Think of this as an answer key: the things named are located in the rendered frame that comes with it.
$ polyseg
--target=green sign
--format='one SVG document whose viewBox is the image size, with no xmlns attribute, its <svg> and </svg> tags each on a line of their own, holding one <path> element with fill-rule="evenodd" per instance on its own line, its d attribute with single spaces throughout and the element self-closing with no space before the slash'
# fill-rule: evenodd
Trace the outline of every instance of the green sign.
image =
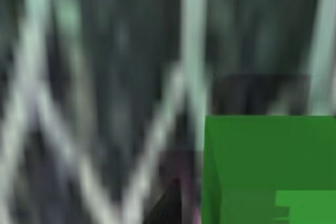
<svg viewBox="0 0 336 224">
<path fill-rule="evenodd" d="M 335 224 L 336 120 L 208 116 L 202 224 Z"/>
</svg>

